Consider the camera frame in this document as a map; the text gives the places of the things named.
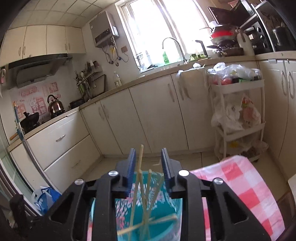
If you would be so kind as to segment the single wooden chopstick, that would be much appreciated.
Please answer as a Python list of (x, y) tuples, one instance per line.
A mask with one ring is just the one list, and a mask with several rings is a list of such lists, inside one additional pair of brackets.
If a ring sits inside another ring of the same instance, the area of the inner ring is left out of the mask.
[(140, 150), (139, 150), (138, 162), (137, 162), (137, 176), (136, 176), (136, 182), (135, 182), (134, 193), (133, 193), (132, 211), (131, 211), (130, 222), (129, 222), (130, 227), (133, 227), (134, 213), (135, 213), (136, 203), (137, 203), (139, 172), (140, 172), (141, 166), (142, 166), (143, 153), (144, 153), (144, 145), (141, 144)]

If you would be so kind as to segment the blue plastic bag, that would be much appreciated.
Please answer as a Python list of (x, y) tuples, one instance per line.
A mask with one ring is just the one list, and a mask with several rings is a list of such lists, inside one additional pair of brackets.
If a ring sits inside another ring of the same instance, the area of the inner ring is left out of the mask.
[(51, 187), (40, 187), (32, 193), (32, 202), (36, 209), (44, 215), (60, 196), (61, 194)]

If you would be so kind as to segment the teal perforated plastic basket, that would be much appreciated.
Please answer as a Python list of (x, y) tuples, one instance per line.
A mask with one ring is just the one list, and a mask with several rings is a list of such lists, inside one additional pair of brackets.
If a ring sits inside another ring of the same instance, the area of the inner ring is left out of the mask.
[[(147, 186), (148, 171), (143, 171), (144, 191)], [(152, 172), (151, 185), (149, 191), (149, 201), (147, 205), (147, 214), (151, 205), (155, 190), (162, 173)], [(130, 226), (130, 215), (132, 211), (133, 193), (136, 182), (137, 173), (134, 174), (133, 185), (129, 196), (126, 199), (115, 200), (115, 217), (117, 231), (128, 228)], [(140, 183), (138, 184), (137, 203), (134, 213), (133, 225), (142, 222), (142, 199), (140, 193)], [(171, 199), (165, 183), (163, 183), (158, 197), (152, 208), (150, 218), (158, 219), (167, 215), (176, 214), (177, 220), (171, 220), (155, 225), (149, 225), (145, 232), (144, 240), (180, 240), (181, 235), (181, 217), (182, 217), (182, 199)], [(140, 231), (142, 226), (130, 233), (118, 235), (118, 240), (140, 240)]]

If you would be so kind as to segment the mop metal pole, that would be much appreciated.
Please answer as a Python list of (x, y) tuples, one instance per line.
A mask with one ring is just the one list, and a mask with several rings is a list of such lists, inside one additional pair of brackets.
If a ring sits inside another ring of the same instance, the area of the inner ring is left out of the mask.
[(23, 130), (20, 124), (20, 119), (18, 117), (18, 111), (17, 111), (17, 107), (16, 107), (16, 102), (13, 102), (13, 107), (14, 107), (14, 114), (15, 114), (15, 120), (16, 120), (16, 133), (18, 134), (24, 148), (25, 151), (27, 152), (27, 154), (30, 157), (30, 160), (32, 161), (33, 165), (35, 166), (35, 168), (37, 169), (37, 171), (39, 172), (39, 174), (42, 176), (42, 178), (46, 181), (46, 183), (53, 188), (54, 190), (58, 190), (53, 183), (49, 180), (49, 178), (47, 177), (47, 175), (45, 174), (45, 172), (43, 171), (43, 169), (41, 168), (41, 166), (39, 165), (34, 153), (32, 152), (29, 143), (27, 142), (27, 140), (25, 139), (25, 135), (23, 134)]

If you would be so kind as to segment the red white checkered tablecloth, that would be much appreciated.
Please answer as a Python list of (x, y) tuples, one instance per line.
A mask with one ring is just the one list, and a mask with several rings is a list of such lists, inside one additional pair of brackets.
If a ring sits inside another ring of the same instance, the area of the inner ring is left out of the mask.
[(200, 179), (222, 178), (254, 214), (271, 240), (277, 240), (285, 225), (278, 204), (263, 178), (245, 157), (234, 156), (223, 162), (191, 171)]

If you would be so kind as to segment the plastic oil bottle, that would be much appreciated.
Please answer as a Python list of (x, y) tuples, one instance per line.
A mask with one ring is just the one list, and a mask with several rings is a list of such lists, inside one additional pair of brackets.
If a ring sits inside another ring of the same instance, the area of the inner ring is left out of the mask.
[(116, 87), (120, 87), (122, 85), (121, 78), (116, 73), (116, 71), (114, 71), (113, 80), (114, 80), (114, 84), (115, 84)]

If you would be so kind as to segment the black wok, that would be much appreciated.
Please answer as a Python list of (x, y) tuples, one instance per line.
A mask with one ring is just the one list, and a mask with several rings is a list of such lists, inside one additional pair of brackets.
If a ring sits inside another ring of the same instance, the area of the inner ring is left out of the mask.
[(38, 112), (33, 114), (24, 112), (23, 114), (25, 115), (25, 118), (20, 122), (20, 125), (25, 133), (32, 131), (40, 125)]

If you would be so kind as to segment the white plastic bag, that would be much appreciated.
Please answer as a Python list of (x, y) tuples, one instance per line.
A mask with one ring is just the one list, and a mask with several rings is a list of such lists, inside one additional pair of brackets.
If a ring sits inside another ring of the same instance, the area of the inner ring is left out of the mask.
[(190, 94), (196, 94), (206, 87), (206, 68), (194, 63), (191, 69), (179, 70), (177, 79), (181, 85), (181, 90), (188, 99), (191, 99)]

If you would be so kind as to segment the white rolling cart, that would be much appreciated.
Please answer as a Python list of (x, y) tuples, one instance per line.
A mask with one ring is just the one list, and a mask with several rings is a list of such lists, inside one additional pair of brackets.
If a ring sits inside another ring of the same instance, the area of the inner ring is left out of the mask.
[(259, 69), (219, 62), (207, 70), (219, 160), (241, 155), (257, 161), (267, 151), (264, 79)]

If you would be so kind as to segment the metal kettle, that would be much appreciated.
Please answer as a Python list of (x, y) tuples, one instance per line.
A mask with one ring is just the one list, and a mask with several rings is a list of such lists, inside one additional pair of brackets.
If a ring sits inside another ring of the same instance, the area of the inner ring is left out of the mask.
[(50, 113), (51, 118), (55, 118), (65, 112), (62, 102), (55, 97), (54, 95), (50, 94), (47, 97), (48, 112)]

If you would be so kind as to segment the green detergent bottle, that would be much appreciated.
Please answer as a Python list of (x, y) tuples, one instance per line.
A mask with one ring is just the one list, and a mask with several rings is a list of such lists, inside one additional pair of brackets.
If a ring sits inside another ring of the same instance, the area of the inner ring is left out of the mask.
[(169, 60), (168, 60), (168, 56), (167, 56), (166, 52), (163, 52), (163, 59), (164, 59), (164, 63), (166, 65), (170, 63)]

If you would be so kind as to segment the chrome sink faucet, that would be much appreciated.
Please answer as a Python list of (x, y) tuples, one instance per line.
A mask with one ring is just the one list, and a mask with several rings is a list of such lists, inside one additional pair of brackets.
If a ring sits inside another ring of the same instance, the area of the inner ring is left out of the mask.
[(173, 37), (167, 37), (167, 38), (163, 39), (163, 41), (162, 41), (162, 49), (165, 48), (165, 41), (166, 40), (171, 40), (173, 42), (173, 45), (174, 45), (180, 59), (182, 60), (183, 64), (187, 64), (188, 61), (187, 61), (187, 59), (185, 57), (185, 53), (184, 53), (184, 51), (183, 51), (183, 49), (181, 47), (181, 44), (178, 42), (178, 40), (176, 38), (173, 38)]

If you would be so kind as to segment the range hood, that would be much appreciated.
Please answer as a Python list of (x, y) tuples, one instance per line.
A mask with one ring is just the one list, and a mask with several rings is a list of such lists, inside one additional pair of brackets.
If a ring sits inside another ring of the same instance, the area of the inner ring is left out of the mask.
[(4, 66), (6, 81), (4, 89), (24, 86), (45, 80), (73, 58), (67, 53), (40, 55), (18, 60)]

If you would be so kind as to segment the gas water heater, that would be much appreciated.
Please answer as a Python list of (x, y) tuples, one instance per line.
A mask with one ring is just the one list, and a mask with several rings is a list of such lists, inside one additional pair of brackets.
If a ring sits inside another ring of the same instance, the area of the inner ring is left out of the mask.
[(111, 45), (112, 40), (119, 37), (117, 27), (111, 13), (103, 11), (99, 13), (90, 23), (90, 30), (95, 47), (103, 48)]

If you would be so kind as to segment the wall utensil rack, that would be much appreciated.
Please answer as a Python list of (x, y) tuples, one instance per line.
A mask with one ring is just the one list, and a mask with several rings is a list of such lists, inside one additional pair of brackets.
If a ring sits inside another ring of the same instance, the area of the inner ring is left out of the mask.
[(76, 86), (85, 102), (106, 92), (107, 76), (97, 61), (87, 61), (85, 68), (75, 74)]

